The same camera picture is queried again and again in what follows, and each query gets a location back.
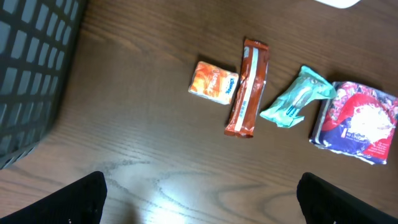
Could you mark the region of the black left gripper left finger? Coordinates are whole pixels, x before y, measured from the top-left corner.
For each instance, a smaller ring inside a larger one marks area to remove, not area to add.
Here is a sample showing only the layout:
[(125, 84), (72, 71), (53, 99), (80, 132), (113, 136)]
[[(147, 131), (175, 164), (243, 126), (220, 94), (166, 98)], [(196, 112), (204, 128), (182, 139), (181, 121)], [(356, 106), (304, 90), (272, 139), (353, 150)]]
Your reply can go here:
[(1, 218), (1, 224), (99, 224), (107, 196), (104, 174), (100, 171)]

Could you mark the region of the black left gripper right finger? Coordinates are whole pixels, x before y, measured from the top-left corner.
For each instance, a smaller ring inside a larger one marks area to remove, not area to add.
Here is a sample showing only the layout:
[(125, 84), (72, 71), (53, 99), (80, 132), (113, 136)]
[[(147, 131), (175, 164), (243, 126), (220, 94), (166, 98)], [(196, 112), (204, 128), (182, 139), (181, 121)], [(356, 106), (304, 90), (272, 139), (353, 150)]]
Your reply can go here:
[(297, 200), (307, 223), (397, 224), (397, 218), (310, 172), (298, 182)]

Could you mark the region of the red purple noodle packet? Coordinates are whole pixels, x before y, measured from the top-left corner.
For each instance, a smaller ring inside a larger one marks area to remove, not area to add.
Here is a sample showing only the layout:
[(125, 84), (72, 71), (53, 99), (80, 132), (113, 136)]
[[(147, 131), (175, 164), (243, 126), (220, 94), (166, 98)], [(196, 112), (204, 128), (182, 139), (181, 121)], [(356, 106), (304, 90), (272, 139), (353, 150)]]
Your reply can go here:
[(320, 149), (387, 164), (397, 126), (397, 97), (355, 82), (333, 82), (309, 141)]

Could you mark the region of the teal snack packet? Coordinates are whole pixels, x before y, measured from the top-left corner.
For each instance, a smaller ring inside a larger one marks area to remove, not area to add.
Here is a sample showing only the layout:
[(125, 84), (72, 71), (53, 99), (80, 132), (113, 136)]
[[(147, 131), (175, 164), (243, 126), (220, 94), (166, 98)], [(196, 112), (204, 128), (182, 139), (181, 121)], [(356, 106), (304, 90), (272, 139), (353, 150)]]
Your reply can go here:
[(336, 90), (331, 83), (303, 65), (291, 86), (268, 109), (262, 111), (260, 117), (280, 128), (291, 128), (304, 120), (304, 116), (299, 116), (303, 107), (313, 100), (328, 100), (335, 96)]

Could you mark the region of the orange tissue pack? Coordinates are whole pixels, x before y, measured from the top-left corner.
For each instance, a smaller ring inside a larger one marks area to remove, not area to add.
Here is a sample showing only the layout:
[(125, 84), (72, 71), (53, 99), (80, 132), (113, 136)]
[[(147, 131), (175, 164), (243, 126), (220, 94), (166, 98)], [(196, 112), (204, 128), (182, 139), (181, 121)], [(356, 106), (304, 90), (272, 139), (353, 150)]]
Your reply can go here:
[(238, 81), (237, 73), (199, 61), (188, 92), (222, 105), (229, 105)]

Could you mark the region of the orange-brown snack bar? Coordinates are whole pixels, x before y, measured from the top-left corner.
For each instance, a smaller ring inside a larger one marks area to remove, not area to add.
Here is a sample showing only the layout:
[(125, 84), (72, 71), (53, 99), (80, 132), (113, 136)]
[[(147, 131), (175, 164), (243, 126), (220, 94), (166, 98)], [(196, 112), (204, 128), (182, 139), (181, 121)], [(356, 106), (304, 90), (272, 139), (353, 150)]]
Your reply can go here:
[(259, 106), (267, 82), (269, 65), (268, 45), (246, 39), (244, 41), (239, 89), (228, 124), (227, 136), (252, 138)]

